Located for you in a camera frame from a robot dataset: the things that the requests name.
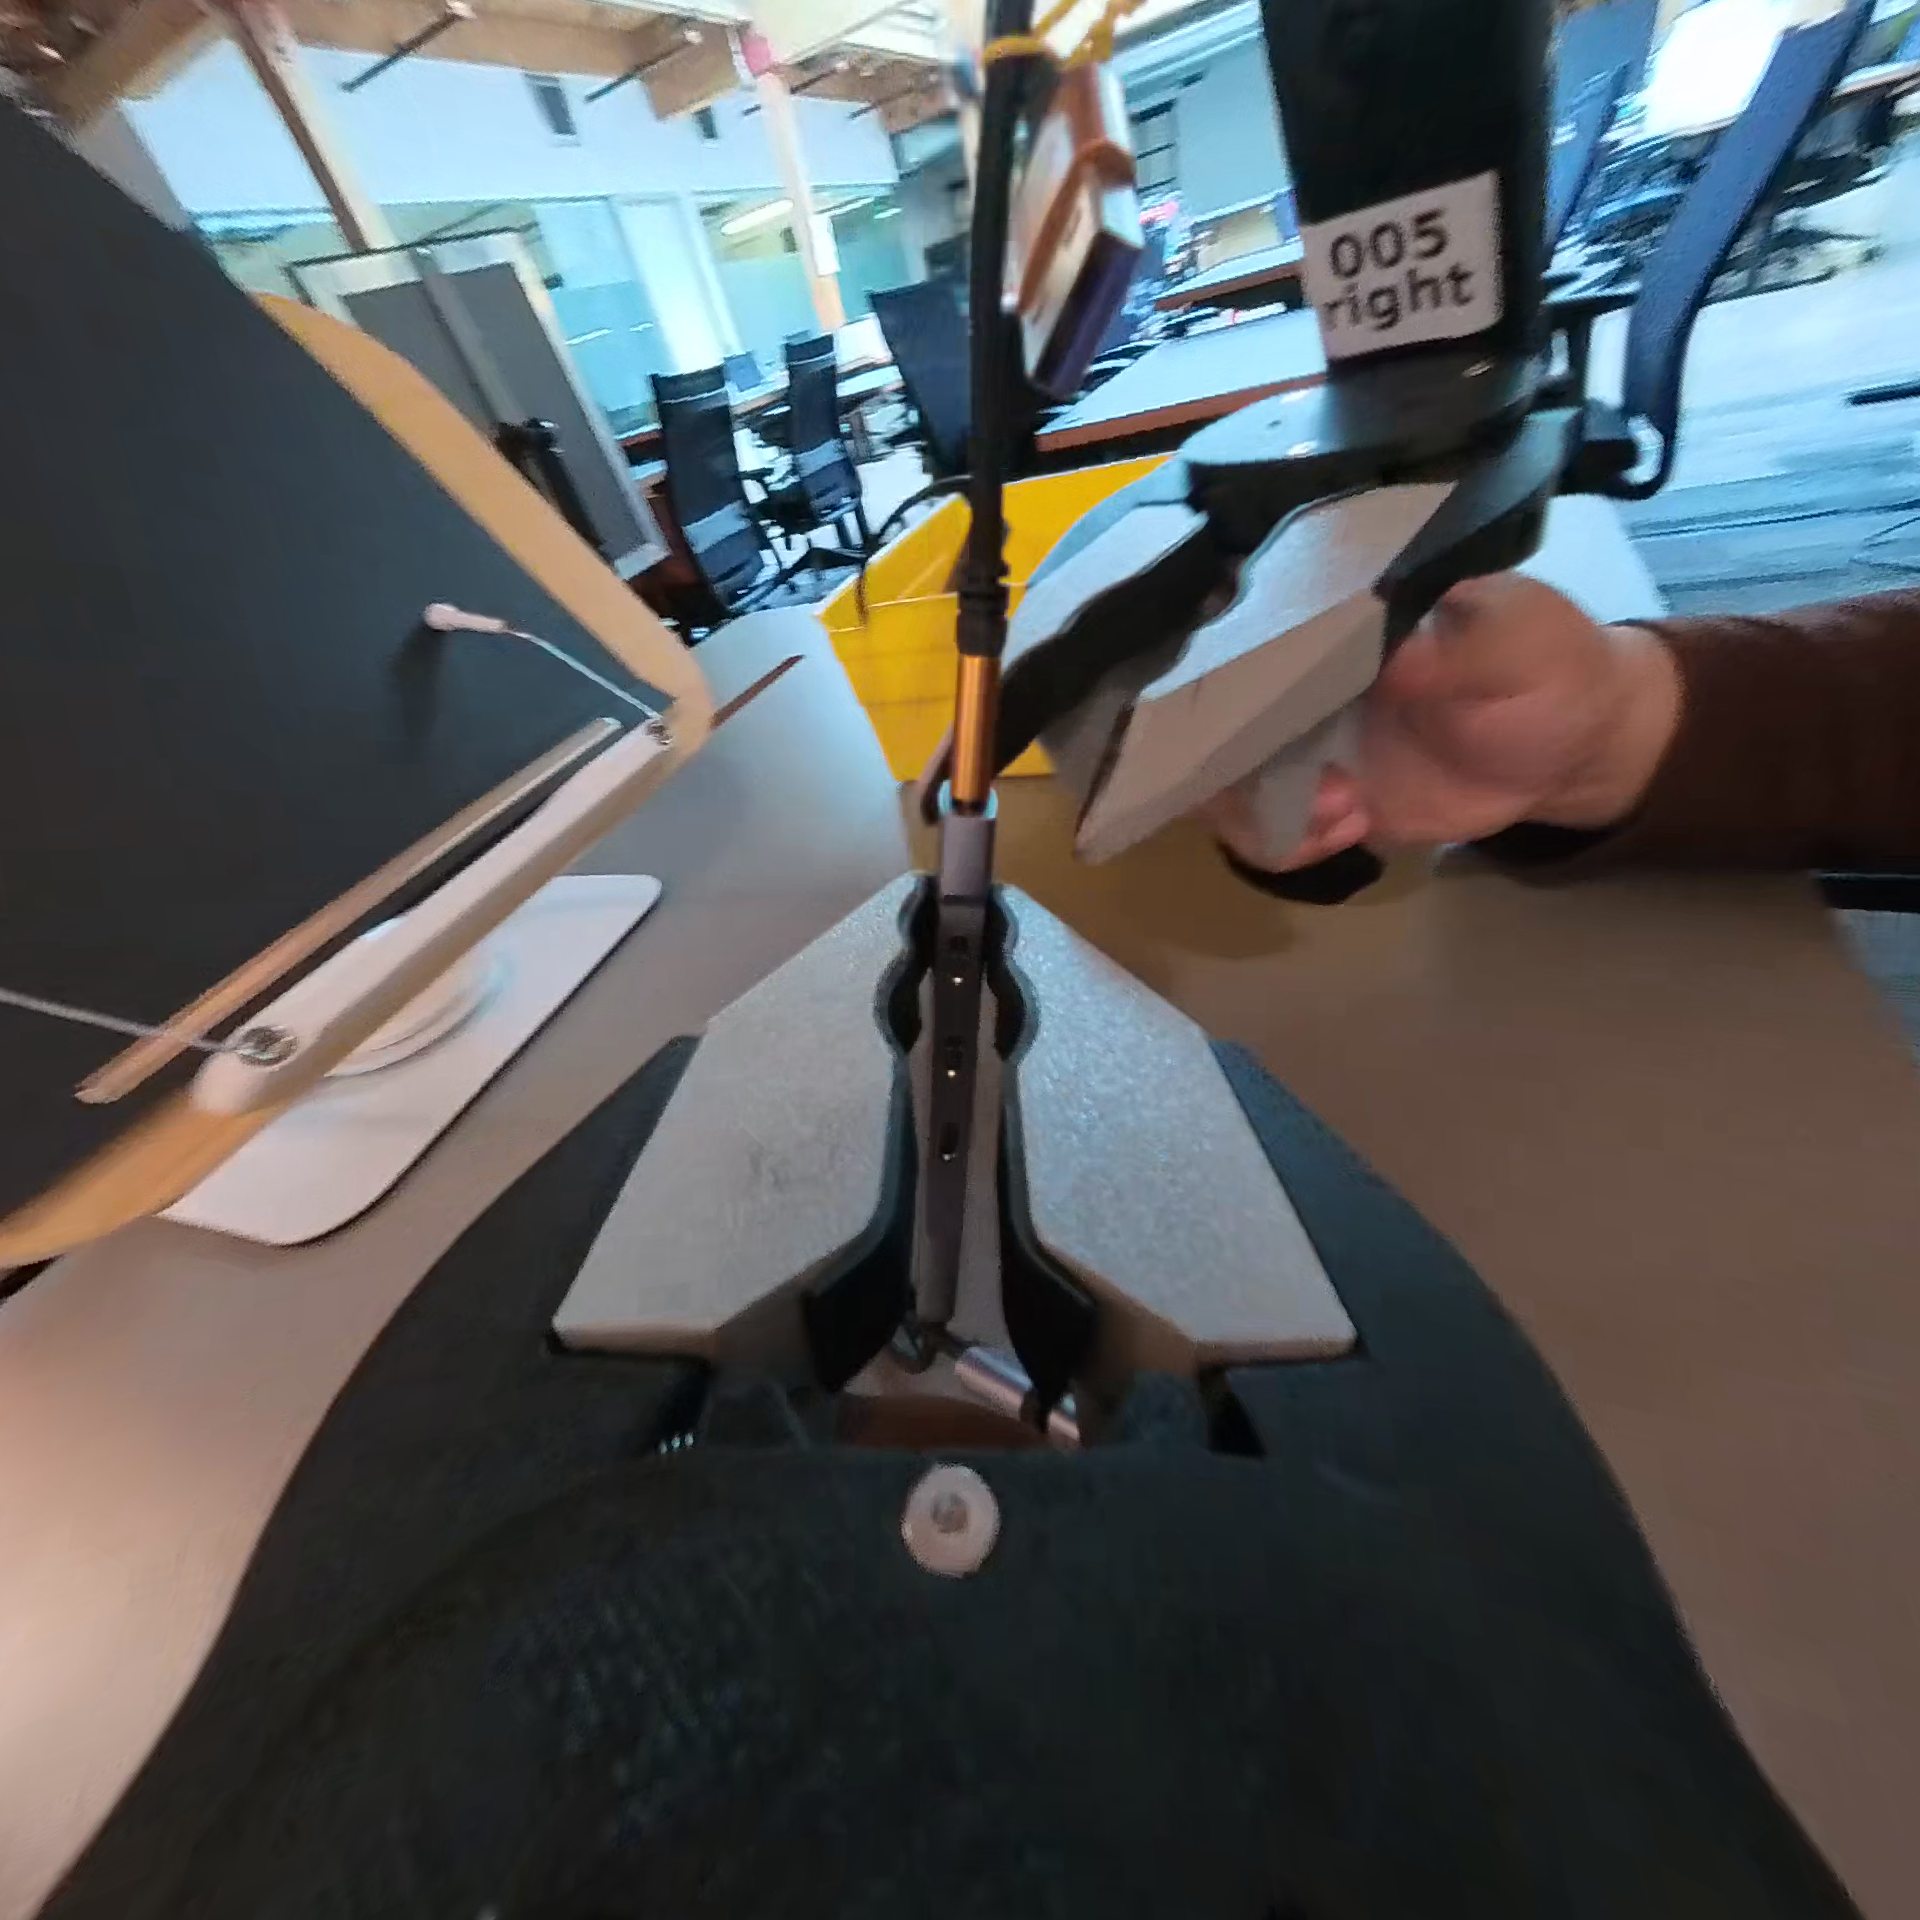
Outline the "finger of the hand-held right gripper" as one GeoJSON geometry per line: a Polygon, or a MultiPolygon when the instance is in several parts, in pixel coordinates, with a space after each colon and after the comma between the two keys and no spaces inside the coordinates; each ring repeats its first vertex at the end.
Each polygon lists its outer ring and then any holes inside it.
{"type": "Polygon", "coordinates": [[[1076,527],[1026,582],[1000,663],[994,773],[1031,748],[1080,789],[1133,706],[1231,598],[1240,558],[1175,499],[1076,527]]]}
{"type": "Polygon", "coordinates": [[[1379,577],[1455,488],[1397,484],[1291,513],[1222,611],[1108,673],[1070,714],[1073,856],[1111,860],[1219,796],[1241,804],[1258,863],[1296,852],[1379,675],[1379,577]]]}

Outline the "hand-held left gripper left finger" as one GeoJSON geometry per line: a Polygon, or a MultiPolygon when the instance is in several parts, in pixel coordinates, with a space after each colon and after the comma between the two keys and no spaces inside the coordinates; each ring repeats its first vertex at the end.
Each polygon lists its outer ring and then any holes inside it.
{"type": "Polygon", "coordinates": [[[918,905],[897,876],[708,1023],[555,1310],[564,1348],[840,1389],[887,1347],[911,1291],[918,905]]]}

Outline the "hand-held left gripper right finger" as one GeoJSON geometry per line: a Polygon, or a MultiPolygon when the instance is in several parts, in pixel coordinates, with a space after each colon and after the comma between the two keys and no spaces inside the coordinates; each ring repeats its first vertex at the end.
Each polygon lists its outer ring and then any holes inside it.
{"type": "Polygon", "coordinates": [[[1000,1315],[1040,1402],[1347,1357],[1205,1031],[1019,888],[996,907],[1000,1315]]]}

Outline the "slim grey usb hub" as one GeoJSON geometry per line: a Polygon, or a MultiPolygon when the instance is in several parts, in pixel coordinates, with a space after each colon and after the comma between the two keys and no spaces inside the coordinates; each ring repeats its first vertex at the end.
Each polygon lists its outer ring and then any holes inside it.
{"type": "Polygon", "coordinates": [[[925,1086],[914,1108],[905,1307],[885,1352],[909,1380],[951,1385],[1042,1444],[1073,1451],[1084,1443],[1076,1380],[1098,1322],[1092,1289],[1044,1248],[1016,1092],[992,1094],[992,1141],[975,1144],[984,1070],[1007,1064],[1034,1013],[996,895],[996,803],[965,811],[939,791],[933,804],[936,860],[902,922],[902,994],[924,1019],[908,1060],[924,1064],[925,1086]],[[1000,1348],[953,1330],[975,1196],[989,1210],[1000,1348]]]}

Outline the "person's right forearm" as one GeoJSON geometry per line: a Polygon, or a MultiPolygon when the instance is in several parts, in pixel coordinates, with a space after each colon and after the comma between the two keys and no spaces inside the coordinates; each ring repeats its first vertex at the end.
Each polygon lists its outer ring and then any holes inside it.
{"type": "Polygon", "coordinates": [[[1543,821],[1471,850],[1514,874],[1911,874],[1917,867],[1917,591],[1765,616],[1686,616],[1677,722],[1637,800],[1595,829],[1543,821]]]}

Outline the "person's right hand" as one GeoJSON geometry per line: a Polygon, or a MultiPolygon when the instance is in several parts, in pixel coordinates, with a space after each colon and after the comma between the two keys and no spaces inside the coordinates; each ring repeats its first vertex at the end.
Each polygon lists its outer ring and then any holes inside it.
{"type": "Polygon", "coordinates": [[[1521,573],[1469,581],[1386,660],[1313,822],[1330,847],[1379,850],[1523,824],[1613,829],[1644,800],[1681,709],[1655,632],[1599,625],[1521,573]]]}

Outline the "brown office desk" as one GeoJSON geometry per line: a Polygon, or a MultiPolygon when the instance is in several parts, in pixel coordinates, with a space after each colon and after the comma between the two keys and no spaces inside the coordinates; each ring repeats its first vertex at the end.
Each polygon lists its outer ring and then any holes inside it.
{"type": "Polygon", "coordinates": [[[1040,428],[1034,450],[1044,468],[1163,454],[1211,420],[1312,389],[1325,374],[1321,337],[1305,310],[1222,323],[1149,348],[1040,428]]]}

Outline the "yellow plastic bin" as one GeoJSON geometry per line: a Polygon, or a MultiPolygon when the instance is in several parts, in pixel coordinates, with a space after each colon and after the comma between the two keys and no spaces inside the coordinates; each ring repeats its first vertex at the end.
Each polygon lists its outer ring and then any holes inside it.
{"type": "MultiPolygon", "coordinates": [[[[1131,511],[1180,507],[1185,468],[1172,456],[1034,477],[1001,492],[1009,611],[1036,577],[1049,579],[1109,522],[1131,511]]],[[[953,582],[965,558],[965,500],[892,541],[856,582],[818,606],[832,650],[867,714],[892,778],[919,787],[948,740],[956,680],[953,582]]]]}

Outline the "black office chair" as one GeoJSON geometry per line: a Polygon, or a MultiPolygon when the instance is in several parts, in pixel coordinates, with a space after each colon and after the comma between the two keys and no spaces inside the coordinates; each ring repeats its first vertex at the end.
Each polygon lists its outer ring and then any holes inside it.
{"type": "Polygon", "coordinates": [[[914,283],[870,296],[871,315],[918,419],[925,472],[963,477],[972,428],[967,316],[951,284],[914,283]]]}
{"type": "Polygon", "coordinates": [[[650,376],[666,500],[693,586],[683,625],[708,632],[778,586],[778,551],[749,502],[731,397],[717,367],[650,376]]]}
{"type": "Polygon", "coordinates": [[[864,561],[871,552],[862,483],[840,412],[837,348],[832,335],[781,346],[785,471],[765,507],[793,537],[832,531],[864,561]]]}

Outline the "blue office chair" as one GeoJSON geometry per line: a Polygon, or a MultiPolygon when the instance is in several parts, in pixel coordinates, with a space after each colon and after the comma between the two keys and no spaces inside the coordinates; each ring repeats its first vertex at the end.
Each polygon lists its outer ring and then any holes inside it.
{"type": "Polygon", "coordinates": [[[1535,400],[1559,456],[1553,495],[1644,502],[1667,483],[1696,321],[1744,231],[1777,200],[1870,14],[1867,3],[1835,5],[1789,28],[1629,279],[1548,296],[1548,335],[1566,348],[1563,372],[1543,379],[1535,400]],[[1595,323],[1613,315],[1626,333],[1618,399],[1605,400],[1589,392],[1589,350],[1595,323]]]}

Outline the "white tablet stand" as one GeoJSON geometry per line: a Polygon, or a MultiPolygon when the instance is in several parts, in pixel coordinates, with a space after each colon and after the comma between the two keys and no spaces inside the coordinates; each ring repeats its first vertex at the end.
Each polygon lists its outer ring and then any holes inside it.
{"type": "Polygon", "coordinates": [[[188,1051],[186,1090],[3,1224],[3,1262],[69,1252],[179,1202],[617,824],[676,750],[657,712],[597,719],[456,811],[77,1089],[105,1106],[188,1051]]]}

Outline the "yellow twist tie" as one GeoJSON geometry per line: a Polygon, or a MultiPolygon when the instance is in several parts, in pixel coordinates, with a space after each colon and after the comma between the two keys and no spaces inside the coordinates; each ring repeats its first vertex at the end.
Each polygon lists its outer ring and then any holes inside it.
{"type": "Polygon", "coordinates": [[[1053,68],[1106,67],[1123,25],[1140,13],[1140,3],[1051,3],[1040,14],[989,27],[977,53],[987,71],[1016,60],[1040,60],[1053,68]]]}

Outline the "black desk clamp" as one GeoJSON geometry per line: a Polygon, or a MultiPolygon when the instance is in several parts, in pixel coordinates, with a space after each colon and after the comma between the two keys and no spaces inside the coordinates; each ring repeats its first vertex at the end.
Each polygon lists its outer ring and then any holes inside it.
{"type": "Polygon", "coordinates": [[[588,527],[581,496],[562,452],[557,428],[537,416],[497,420],[491,444],[500,456],[578,532],[588,527]]]}

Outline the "grey partition panel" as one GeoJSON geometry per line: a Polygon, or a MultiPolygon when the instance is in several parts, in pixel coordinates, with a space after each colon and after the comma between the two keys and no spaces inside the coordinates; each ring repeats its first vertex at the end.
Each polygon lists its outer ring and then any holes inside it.
{"type": "Polygon", "coordinates": [[[300,301],[410,362],[494,450],[500,420],[549,423],[588,517],[578,534],[624,582],[668,561],[659,520],[515,231],[310,257],[286,274],[300,301]]]}

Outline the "black board with wooden rim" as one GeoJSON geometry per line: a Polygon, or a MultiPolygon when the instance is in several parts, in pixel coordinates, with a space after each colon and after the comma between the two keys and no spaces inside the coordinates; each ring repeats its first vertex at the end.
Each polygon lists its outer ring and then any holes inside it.
{"type": "Polygon", "coordinates": [[[600,719],[672,728],[646,800],[712,698],[389,348],[12,105],[2,177],[5,1226],[186,1092],[82,1102],[139,1037],[600,719]]]}

